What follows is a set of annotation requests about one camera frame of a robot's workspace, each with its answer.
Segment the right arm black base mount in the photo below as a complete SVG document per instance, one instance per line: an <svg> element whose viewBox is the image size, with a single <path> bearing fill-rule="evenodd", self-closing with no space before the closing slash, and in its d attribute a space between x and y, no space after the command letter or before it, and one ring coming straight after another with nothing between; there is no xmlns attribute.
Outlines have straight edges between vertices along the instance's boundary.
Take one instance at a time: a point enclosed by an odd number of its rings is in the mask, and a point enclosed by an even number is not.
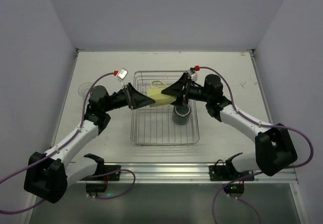
<svg viewBox="0 0 323 224"><path fill-rule="evenodd" d="M243 181L253 181L254 177L247 177L257 168L255 153L237 153L227 160L219 159L208 166L211 181L233 181L244 177Z"/></svg>

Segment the clear faceted glass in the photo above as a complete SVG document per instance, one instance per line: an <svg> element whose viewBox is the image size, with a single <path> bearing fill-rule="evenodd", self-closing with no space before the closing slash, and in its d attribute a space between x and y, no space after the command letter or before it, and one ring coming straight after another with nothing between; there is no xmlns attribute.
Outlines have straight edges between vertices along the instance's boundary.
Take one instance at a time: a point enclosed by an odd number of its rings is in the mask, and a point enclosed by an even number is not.
<svg viewBox="0 0 323 224"><path fill-rule="evenodd" d="M85 82L81 84L80 87L78 88L78 94L83 100L87 100L90 97L91 91L92 91L92 83L90 82Z"/></svg>

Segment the yellow-green ceramic mug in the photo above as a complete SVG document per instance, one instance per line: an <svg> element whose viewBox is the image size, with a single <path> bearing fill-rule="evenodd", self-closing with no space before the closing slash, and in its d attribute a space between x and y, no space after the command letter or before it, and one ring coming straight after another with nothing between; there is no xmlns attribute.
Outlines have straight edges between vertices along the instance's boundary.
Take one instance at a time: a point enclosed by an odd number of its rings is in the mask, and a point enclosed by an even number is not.
<svg viewBox="0 0 323 224"><path fill-rule="evenodd" d="M163 94L162 91L166 89L168 85L161 80L153 80L150 83L150 87L147 89L147 96L155 101L150 104L150 107L158 107L162 105L171 104L176 101L175 96Z"/></svg>

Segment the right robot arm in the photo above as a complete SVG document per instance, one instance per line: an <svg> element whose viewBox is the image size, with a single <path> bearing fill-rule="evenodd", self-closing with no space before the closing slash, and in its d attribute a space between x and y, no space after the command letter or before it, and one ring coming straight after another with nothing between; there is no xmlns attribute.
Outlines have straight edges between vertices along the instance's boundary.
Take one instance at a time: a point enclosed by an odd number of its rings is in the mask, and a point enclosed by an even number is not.
<svg viewBox="0 0 323 224"><path fill-rule="evenodd" d="M261 171L273 176L298 158L284 125L264 127L256 118L244 118L233 102L224 96L223 84L217 75L207 75L204 85L200 86L189 78L188 73L183 73L178 81L162 90L162 94L174 96L175 105L183 105L189 100L205 102L212 118L235 128L254 143L250 153L237 153L225 161L226 172L230 175Z"/></svg>

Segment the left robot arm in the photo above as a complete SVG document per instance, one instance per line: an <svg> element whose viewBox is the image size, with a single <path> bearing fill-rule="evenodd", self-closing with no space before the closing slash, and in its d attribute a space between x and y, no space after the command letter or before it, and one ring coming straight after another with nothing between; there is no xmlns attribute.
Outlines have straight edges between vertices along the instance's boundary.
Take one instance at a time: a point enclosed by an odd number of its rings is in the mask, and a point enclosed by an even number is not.
<svg viewBox="0 0 323 224"><path fill-rule="evenodd" d="M72 162L72 159L105 130L111 120L109 111L125 106L138 109L155 103L154 99L138 92L130 83L112 95L101 85L94 86L89 94L85 112L74 131L46 152L35 152L30 156L25 191L56 203L67 188L79 180L104 179L108 172L103 158L88 153L78 162Z"/></svg>

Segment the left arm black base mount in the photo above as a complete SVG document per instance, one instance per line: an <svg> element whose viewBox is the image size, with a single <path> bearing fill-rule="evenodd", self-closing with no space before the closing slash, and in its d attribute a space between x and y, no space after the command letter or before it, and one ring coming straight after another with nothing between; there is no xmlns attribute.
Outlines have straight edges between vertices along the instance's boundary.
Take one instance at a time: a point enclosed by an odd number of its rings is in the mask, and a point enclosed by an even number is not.
<svg viewBox="0 0 323 224"><path fill-rule="evenodd" d="M103 170L95 173L94 175L101 175L101 177L85 177L85 181L119 181L120 180L120 165L104 165Z"/></svg>

